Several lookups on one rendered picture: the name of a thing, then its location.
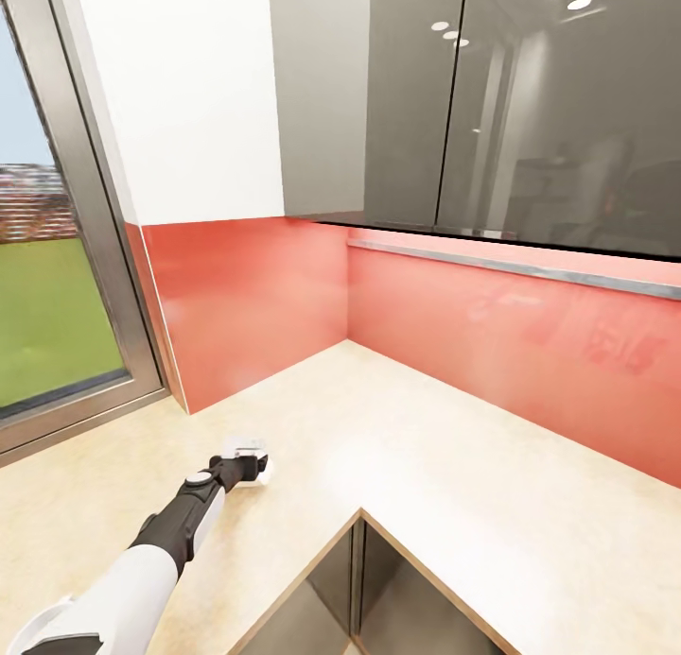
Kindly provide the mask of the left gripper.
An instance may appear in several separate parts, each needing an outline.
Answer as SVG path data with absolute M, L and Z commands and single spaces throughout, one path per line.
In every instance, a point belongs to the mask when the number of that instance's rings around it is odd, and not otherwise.
M 254 482 L 258 473 L 264 473 L 269 461 L 269 454 L 265 456 L 239 456 L 235 459 L 222 458 L 222 456 L 211 456 L 209 459 L 209 469 L 218 466 L 226 467 L 233 476 L 233 487 L 239 482 Z

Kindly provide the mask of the paper coffee filter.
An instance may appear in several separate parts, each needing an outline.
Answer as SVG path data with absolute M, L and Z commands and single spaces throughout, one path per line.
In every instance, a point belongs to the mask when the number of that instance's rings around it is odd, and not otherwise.
M 258 456 L 258 457 L 262 457 L 262 456 L 266 455 L 262 450 L 241 450 L 241 451 L 239 451 L 239 454 L 241 456 Z M 258 473 L 258 477 L 256 478 L 256 480 L 254 482 L 239 482 L 238 484 L 236 484 L 236 487 L 237 488 L 239 488 L 239 487 L 259 487 L 259 486 L 268 485 L 273 466 L 274 466 L 274 464 L 273 464 L 271 458 L 269 458 L 265 472 L 264 473 Z

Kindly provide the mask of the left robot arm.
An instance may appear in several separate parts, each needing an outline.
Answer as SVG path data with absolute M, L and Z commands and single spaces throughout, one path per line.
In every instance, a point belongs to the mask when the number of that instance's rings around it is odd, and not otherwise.
M 184 480 L 172 501 L 150 514 L 133 544 L 65 612 L 49 621 L 17 655 L 145 655 L 184 567 L 217 520 L 225 494 L 264 473 L 260 437 L 226 437 L 209 469 Z

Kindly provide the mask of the coffee cup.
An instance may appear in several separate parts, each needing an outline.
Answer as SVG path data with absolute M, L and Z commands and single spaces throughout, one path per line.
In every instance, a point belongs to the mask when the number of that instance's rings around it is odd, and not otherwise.
M 7 655 L 17 655 L 24 646 L 31 641 L 31 638 L 40 630 L 45 628 L 45 625 L 57 617 L 60 613 L 65 612 L 65 610 L 72 604 L 76 602 L 74 595 L 65 595 L 62 597 L 58 603 L 48 607 L 41 613 L 38 613 L 33 617 L 32 620 L 17 634 L 18 636 L 12 641 L 10 648 L 8 649 Z

